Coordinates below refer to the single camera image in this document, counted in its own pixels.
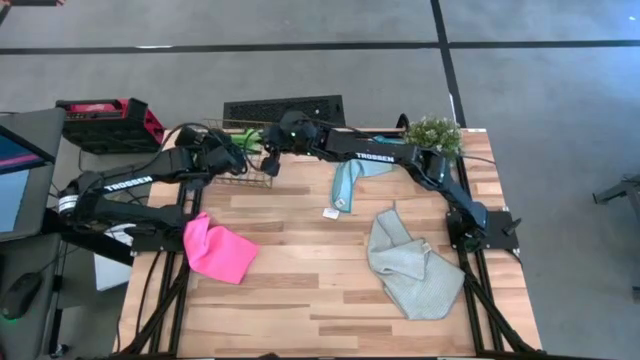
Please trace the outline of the black chair base leg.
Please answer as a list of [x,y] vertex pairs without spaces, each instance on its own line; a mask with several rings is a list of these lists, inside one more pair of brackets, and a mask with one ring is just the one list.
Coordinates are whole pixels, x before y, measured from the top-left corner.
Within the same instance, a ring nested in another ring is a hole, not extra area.
[[606,190],[593,193],[592,197],[596,204],[606,204],[612,199],[626,196],[627,190],[635,187],[640,188],[640,174],[624,175],[617,184]]

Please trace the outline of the green microfiber towel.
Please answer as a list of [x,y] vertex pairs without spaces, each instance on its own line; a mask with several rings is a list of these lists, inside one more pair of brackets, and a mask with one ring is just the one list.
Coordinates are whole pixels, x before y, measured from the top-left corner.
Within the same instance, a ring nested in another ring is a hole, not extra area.
[[262,152],[261,131],[258,129],[246,129],[243,133],[231,134],[232,142],[242,150],[250,154]]

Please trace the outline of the white box under table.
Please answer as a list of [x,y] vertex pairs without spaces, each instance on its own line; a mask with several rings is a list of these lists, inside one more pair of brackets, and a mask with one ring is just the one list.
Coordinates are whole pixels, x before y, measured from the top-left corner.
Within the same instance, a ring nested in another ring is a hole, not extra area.
[[[131,246],[133,237],[125,230],[133,228],[134,224],[121,224],[107,229],[104,234],[122,244]],[[129,281],[132,266],[110,260],[104,256],[94,255],[95,282],[97,291],[106,291]]]

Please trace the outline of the black computer mouse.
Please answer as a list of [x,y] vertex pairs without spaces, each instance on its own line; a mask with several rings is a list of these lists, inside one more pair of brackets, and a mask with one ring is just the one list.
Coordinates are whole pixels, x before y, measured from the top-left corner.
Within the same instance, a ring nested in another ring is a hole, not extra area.
[[28,272],[18,277],[0,300],[0,315],[6,320],[22,318],[38,294],[43,277],[40,272]]

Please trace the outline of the grey side desk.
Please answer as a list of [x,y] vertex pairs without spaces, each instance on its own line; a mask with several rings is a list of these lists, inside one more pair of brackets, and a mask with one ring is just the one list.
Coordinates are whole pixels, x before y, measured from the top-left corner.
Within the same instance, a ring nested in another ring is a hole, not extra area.
[[0,314],[0,350],[4,360],[36,360],[42,344],[53,298],[59,235],[42,235],[0,243],[0,302],[22,275],[40,273],[41,286],[27,312],[17,320]]

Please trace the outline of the pink microfiber towel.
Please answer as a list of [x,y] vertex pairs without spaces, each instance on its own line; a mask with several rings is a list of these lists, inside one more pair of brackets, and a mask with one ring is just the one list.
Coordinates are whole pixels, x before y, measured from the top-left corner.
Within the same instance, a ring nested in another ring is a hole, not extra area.
[[222,225],[213,225],[201,212],[183,233],[189,267],[208,278],[239,285],[256,259],[260,247]]

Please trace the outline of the desk monitor with dark frame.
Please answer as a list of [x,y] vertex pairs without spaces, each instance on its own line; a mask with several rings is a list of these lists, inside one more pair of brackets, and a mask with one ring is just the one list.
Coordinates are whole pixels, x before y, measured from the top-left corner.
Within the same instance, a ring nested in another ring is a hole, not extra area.
[[41,231],[65,111],[0,116],[0,243]]

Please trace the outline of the light blue microfiber towel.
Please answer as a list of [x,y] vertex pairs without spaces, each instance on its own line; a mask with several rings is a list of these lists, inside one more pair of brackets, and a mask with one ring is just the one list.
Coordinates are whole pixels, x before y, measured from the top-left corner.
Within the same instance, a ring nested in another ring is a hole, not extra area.
[[379,176],[393,170],[392,164],[359,159],[334,163],[334,167],[330,204],[341,213],[352,212],[355,184],[359,178]]

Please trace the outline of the red and black tool case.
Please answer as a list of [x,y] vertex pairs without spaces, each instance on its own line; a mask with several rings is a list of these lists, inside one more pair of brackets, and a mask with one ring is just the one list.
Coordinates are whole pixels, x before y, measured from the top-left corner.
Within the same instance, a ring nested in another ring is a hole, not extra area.
[[165,127],[136,98],[58,100],[55,106],[66,114],[63,137],[87,153],[154,153],[164,140]]

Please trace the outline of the grey microfiber towel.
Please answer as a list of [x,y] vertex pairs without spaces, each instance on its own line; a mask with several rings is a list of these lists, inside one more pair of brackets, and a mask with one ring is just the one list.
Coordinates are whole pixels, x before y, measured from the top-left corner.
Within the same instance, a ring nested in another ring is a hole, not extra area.
[[368,241],[369,267],[408,320],[448,316],[465,273],[423,238],[412,238],[395,209],[376,215]]

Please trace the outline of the black perforated panel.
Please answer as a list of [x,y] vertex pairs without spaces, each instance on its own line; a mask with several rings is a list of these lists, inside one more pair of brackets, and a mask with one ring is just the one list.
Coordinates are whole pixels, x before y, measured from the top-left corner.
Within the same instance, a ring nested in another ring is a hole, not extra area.
[[224,126],[241,128],[243,121],[278,122],[287,111],[300,111],[313,119],[346,124],[342,96],[325,95],[226,102],[223,109]]

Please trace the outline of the artificial plant in black pot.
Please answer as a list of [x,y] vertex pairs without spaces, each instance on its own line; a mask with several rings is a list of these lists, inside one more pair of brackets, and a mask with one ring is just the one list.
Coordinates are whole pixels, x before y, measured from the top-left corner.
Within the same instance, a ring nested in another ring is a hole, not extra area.
[[425,115],[420,121],[411,122],[404,135],[408,144],[436,150],[443,156],[455,159],[462,150],[462,131],[453,119]]

